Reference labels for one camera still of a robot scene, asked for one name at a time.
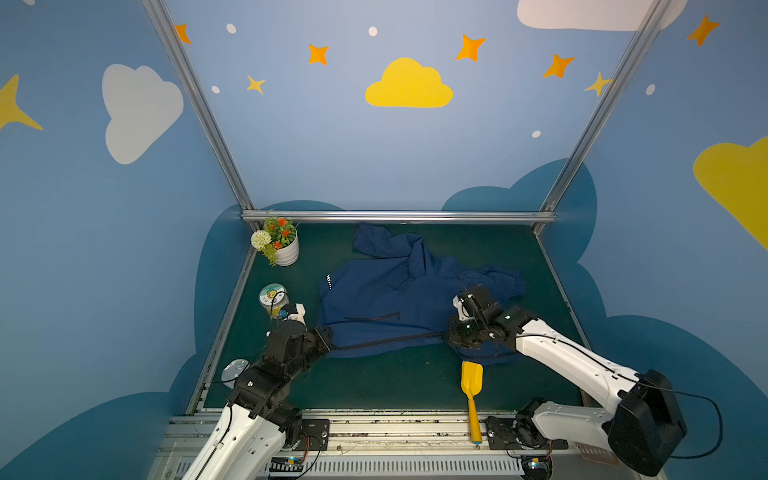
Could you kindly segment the navy blue zip jacket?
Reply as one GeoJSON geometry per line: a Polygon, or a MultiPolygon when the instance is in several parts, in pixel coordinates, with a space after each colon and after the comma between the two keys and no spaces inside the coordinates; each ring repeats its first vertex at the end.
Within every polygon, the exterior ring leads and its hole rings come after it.
{"type": "Polygon", "coordinates": [[[316,323],[330,332],[333,358],[443,343],[457,313],[454,297],[474,285],[486,287],[504,306],[525,292],[520,271],[498,265],[465,268],[451,255],[434,256],[421,235],[363,224],[352,246],[361,258],[318,284],[316,323]]]}

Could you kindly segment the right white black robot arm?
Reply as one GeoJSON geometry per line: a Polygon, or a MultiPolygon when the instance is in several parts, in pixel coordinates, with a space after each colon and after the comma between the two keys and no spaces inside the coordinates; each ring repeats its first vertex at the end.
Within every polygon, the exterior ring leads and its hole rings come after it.
{"type": "Polygon", "coordinates": [[[476,285],[452,300],[449,345],[503,346],[547,366],[596,401],[594,408],[534,399],[507,421],[515,444],[530,449],[576,442],[612,452],[635,472],[657,475],[687,434],[671,383],[650,369],[640,374],[615,364],[514,307],[504,310],[476,285]]]}

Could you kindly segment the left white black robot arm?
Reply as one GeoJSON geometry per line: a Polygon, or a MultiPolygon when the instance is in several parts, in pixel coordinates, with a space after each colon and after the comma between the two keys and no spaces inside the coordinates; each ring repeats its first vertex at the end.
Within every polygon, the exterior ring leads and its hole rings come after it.
{"type": "Polygon", "coordinates": [[[254,479],[299,438],[301,410],[286,398],[294,379],[331,351],[330,331],[287,319],[274,328],[262,356],[235,380],[214,431],[186,479],[254,479]]]}

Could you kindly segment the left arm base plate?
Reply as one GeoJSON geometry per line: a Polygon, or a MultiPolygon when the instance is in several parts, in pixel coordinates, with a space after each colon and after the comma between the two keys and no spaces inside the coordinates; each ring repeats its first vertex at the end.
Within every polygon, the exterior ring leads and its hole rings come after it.
{"type": "Polygon", "coordinates": [[[301,419],[286,432],[285,447],[291,451],[326,451],[330,436],[330,420],[326,418],[301,419]]]}

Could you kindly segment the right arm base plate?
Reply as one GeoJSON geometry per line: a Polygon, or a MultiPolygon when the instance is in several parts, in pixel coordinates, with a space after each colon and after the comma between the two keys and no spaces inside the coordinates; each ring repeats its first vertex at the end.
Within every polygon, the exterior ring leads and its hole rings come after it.
{"type": "Polygon", "coordinates": [[[484,421],[486,436],[491,450],[567,450],[566,440],[545,438],[527,418],[488,416],[484,421]]]}

